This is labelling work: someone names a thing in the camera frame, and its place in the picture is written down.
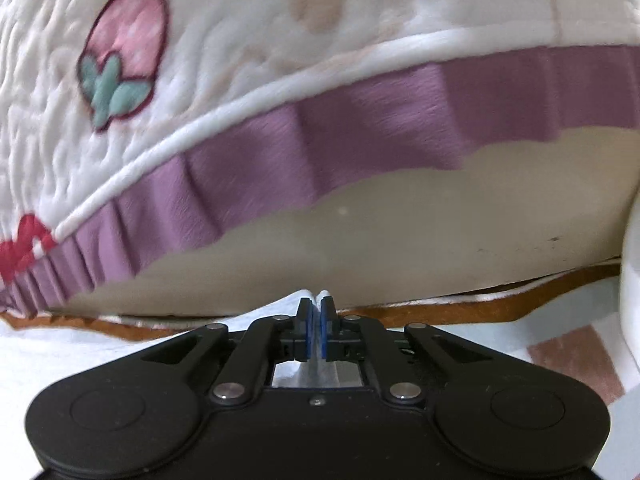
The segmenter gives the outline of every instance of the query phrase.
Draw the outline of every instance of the red embroidery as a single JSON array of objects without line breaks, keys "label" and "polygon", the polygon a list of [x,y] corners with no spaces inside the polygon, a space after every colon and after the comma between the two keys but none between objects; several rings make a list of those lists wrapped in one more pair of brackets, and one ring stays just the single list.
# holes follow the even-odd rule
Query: red embroidery
[{"label": "red embroidery", "polygon": [[39,240],[43,250],[56,246],[51,232],[34,214],[26,214],[18,224],[18,235],[13,240],[0,242],[0,276],[4,284],[11,283],[16,272],[22,272],[34,261],[33,242]]}]

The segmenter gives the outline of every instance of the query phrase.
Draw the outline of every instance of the strawberry embroidery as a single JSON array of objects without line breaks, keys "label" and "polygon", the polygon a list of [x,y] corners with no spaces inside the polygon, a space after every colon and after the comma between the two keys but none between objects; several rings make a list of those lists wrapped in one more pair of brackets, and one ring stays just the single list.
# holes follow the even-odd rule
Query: strawberry embroidery
[{"label": "strawberry embroidery", "polygon": [[16,272],[26,270],[35,261],[33,243],[36,240],[45,252],[56,246],[51,231],[36,215],[26,214],[20,219],[15,241],[0,242],[0,276],[5,285],[13,281]]},{"label": "strawberry embroidery", "polygon": [[153,98],[168,23],[165,0],[109,0],[78,59],[78,81],[97,132]]}]

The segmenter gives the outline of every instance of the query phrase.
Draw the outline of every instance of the brown trim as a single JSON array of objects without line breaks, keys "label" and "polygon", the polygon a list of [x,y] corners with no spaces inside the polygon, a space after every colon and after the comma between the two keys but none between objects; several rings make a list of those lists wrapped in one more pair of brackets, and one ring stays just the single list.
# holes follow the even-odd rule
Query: brown trim
[{"label": "brown trim", "polygon": [[[388,328],[404,326],[412,321],[428,324],[456,324],[514,321],[526,316],[537,307],[548,303],[574,288],[597,282],[620,273],[620,265],[587,267],[566,274],[552,282],[510,298],[481,303],[454,303],[445,305],[412,305],[394,308],[369,306],[349,309],[350,314],[375,317]],[[75,316],[35,317],[19,319],[0,314],[11,327],[24,330],[32,327],[72,327],[94,330],[130,341],[156,339],[180,332],[179,330],[151,329],[127,326],[96,319]]]},{"label": "brown trim", "polygon": [[81,328],[83,330],[93,330],[94,332],[102,332],[103,334],[119,337],[128,341],[144,341],[157,339],[178,333],[177,330],[168,329],[151,329],[139,328],[136,326],[127,326],[98,319],[90,319],[87,317],[75,316],[50,316],[35,317],[33,319],[20,319],[3,312],[0,318],[4,319],[13,329],[24,330],[27,328],[37,327],[64,327],[64,328]]},{"label": "brown trim", "polygon": [[619,273],[619,264],[586,267],[527,292],[500,300],[479,303],[418,304],[391,308],[368,306],[350,308],[344,313],[375,317],[387,328],[401,327],[414,321],[432,325],[515,321],[574,288],[617,276]]}]

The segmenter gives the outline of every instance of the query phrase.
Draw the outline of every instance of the beige fabric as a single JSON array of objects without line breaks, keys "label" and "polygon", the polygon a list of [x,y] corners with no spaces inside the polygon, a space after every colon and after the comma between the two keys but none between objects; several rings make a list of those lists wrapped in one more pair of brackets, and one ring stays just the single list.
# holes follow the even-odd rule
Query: beige fabric
[{"label": "beige fabric", "polygon": [[620,254],[640,182],[640,135],[581,128],[488,146],[460,171],[398,171],[174,254],[80,295],[84,314],[236,314],[294,290],[340,307],[517,282]]}]

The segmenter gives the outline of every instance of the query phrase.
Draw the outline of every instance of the green leaf embroidery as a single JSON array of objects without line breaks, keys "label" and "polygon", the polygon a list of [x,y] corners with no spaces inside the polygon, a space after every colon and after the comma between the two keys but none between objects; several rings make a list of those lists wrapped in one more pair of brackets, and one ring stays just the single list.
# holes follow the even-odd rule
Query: green leaf embroidery
[{"label": "green leaf embroidery", "polygon": [[98,63],[91,54],[84,54],[80,60],[80,79],[82,94],[91,101],[94,98],[95,82],[98,79]]},{"label": "green leaf embroidery", "polygon": [[152,88],[151,82],[144,79],[123,81],[111,96],[109,116],[121,116],[131,113],[149,97]]},{"label": "green leaf embroidery", "polygon": [[110,103],[113,93],[120,85],[120,56],[111,54],[104,64],[102,73],[95,81],[94,97],[91,100],[91,108],[94,109],[94,127],[103,129],[109,122]]},{"label": "green leaf embroidery", "polygon": [[147,79],[121,80],[122,60],[119,54],[111,54],[98,71],[98,63],[92,54],[80,60],[80,84],[82,94],[91,102],[96,130],[103,130],[109,120],[136,110],[151,94],[153,81]]}]

